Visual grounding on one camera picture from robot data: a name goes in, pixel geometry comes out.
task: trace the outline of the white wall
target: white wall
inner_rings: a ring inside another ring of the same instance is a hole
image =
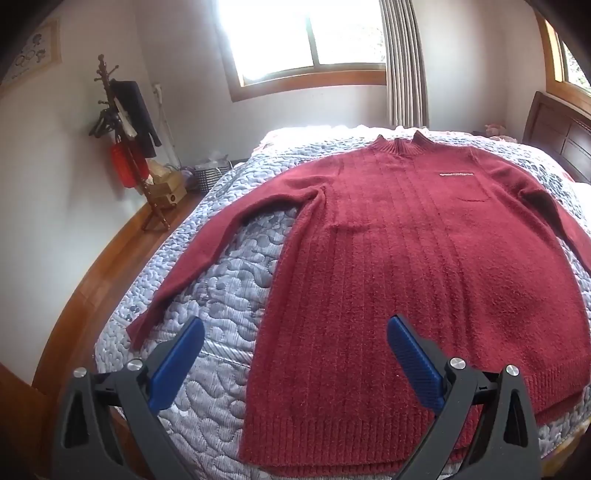
[[[383,86],[324,87],[232,103],[210,2],[135,0],[148,72],[162,83],[184,164],[214,150],[248,157],[269,130],[281,127],[386,126]],[[472,131],[505,119],[505,50],[489,3],[414,0],[433,129]]]
[[[509,135],[523,137],[536,91],[546,90],[544,51],[534,10],[525,0],[498,0],[507,57]]]
[[[73,290],[144,203],[119,186],[109,140],[87,135],[104,99],[97,56],[153,100],[130,1],[66,0],[52,17],[62,64],[0,99],[0,362],[26,382]]]

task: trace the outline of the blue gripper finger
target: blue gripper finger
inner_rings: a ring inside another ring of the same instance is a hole
[[[194,317],[168,345],[166,342],[156,347],[162,347],[165,355],[158,359],[160,364],[150,381],[148,406],[154,414],[170,408],[204,342],[205,327]]]
[[[388,344],[421,405],[438,415],[445,404],[443,378],[398,316],[388,321]]]

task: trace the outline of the black jacket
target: black jacket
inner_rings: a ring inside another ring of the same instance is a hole
[[[156,156],[154,146],[159,147],[162,145],[162,142],[158,138],[158,134],[152,124],[150,114],[139,91],[137,82],[111,80],[110,84],[113,94],[115,94],[117,100],[121,102],[121,105],[129,114],[129,120],[138,133],[135,140],[144,157],[154,158]]]

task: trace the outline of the curtain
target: curtain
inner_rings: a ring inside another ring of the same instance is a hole
[[[427,127],[423,52],[411,0],[379,0],[386,41],[388,120],[392,125]]]

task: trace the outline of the framed picture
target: framed picture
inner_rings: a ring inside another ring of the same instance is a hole
[[[60,63],[60,23],[54,18],[46,21],[28,38],[0,83],[0,95]]]

